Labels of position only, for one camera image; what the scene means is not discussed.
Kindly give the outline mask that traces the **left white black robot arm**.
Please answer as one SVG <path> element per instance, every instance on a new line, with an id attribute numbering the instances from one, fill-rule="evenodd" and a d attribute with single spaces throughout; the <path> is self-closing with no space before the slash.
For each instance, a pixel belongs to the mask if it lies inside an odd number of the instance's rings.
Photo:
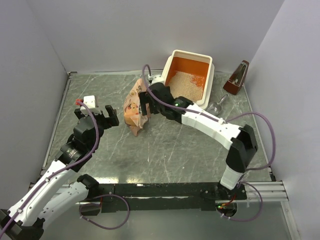
<path id="1" fill-rule="evenodd" d="M 49 225 L 75 203 L 98 197 L 99 183 L 87 174 L 66 191 L 56 193 L 91 159 L 104 131 L 119 125 L 116 110 L 110 105 L 105 109 L 108 117 L 94 105 L 84 103 L 74 111 L 78 123 L 45 174 L 21 200 L 0 211 L 1 235 L 12 240 L 39 240 Z"/>

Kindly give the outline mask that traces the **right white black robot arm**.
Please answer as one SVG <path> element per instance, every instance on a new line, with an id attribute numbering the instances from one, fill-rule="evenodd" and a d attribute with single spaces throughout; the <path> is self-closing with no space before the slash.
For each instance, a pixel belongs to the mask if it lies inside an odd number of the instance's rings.
<path id="1" fill-rule="evenodd" d="M 238 126 L 217 118 L 183 96 L 174 98 L 170 88 L 161 82 L 152 84 L 138 96 L 144 116 L 148 112 L 161 114 L 168 120 L 206 134 L 228 150 L 218 193 L 223 199 L 230 199 L 236 193 L 236 185 L 258 150 L 253 128 L 247 124 Z"/>

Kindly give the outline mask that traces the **peach cat litter bag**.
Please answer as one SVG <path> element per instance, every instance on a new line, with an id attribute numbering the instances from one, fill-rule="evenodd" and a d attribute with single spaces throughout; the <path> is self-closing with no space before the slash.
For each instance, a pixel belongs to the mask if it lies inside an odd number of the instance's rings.
<path id="1" fill-rule="evenodd" d="M 150 118 L 150 115 L 142 115 L 140 107 L 139 93 L 146 90 L 145 82 L 142 78 L 139 78 L 126 96 L 123 104 L 124 122 L 135 137 L 138 136 L 139 131 L 143 129 L 144 124 Z"/>

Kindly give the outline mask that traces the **metal litter scoop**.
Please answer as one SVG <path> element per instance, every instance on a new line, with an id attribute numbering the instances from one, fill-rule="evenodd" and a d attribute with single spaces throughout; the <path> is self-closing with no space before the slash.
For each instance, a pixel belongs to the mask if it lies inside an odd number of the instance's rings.
<path id="1" fill-rule="evenodd" d="M 218 116 L 222 111 L 222 103 L 228 98 L 228 94 L 225 94 L 218 102 L 211 102 L 206 111 L 214 116 Z"/>

